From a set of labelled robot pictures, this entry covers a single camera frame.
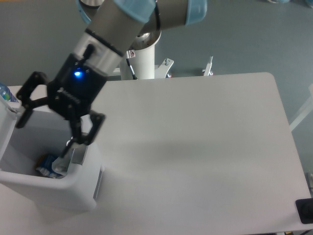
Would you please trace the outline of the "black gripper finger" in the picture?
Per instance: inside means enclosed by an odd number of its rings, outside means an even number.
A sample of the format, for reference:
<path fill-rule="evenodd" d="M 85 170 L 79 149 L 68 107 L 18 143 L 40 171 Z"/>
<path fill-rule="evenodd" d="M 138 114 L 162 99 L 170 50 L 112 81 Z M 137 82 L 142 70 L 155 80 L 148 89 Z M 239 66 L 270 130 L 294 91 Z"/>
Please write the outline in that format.
<path fill-rule="evenodd" d="M 75 111 L 69 112 L 69 125 L 72 133 L 72 138 L 69 140 L 68 145 L 63 149 L 60 158 L 64 158 L 68 151 L 74 147 L 74 144 L 90 145 L 96 139 L 98 132 L 100 131 L 106 116 L 102 113 L 97 113 L 93 110 L 89 112 L 89 118 L 92 122 L 92 127 L 88 134 L 82 132 L 81 118 L 76 116 Z"/>
<path fill-rule="evenodd" d="M 24 128 L 31 115 L 33 114 L 34 109 L 47 105 L 47 97 L 32 100 L 31 94 L 39 85 L 47 85 L 48 83 L 49 80 L 45 73 L 34 71 L 19 89 L 19 91 L 17 92 L 17 98 L 22 102 L 24 112 L 16 123 L 16 128 Z"/>

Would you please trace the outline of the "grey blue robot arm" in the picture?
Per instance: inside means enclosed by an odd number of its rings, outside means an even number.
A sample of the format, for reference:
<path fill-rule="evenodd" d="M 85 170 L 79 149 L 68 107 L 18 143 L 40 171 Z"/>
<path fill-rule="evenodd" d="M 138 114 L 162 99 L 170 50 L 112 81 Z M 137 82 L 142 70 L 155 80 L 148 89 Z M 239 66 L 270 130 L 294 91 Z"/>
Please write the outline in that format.
<path fill-rule="evenodd" d="M 23 128 L 35 108 L 48 106 L 69 122 L 74 144 L 90 145 L 105 120 L 91 105 L 107 78 L 137 36 L 202 21 L 205 0 L 105 0 L 95 11 L 72 53 L 53 80 L 33 72 L 17 92 L 24 112 L 16 127 Z"/>

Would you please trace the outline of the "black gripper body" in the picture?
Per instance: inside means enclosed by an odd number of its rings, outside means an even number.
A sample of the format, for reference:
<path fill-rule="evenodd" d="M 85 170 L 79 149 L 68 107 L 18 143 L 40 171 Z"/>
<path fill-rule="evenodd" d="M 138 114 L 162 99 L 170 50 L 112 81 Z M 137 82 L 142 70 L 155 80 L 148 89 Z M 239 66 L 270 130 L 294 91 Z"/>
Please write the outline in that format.
<path fill-rule="evenodd" d="M 65 120 L 90 112 L 91 104 L 105 85 L 106 77 L 70 54 L 54 80 L 47 85 L 48 106 Z"/>

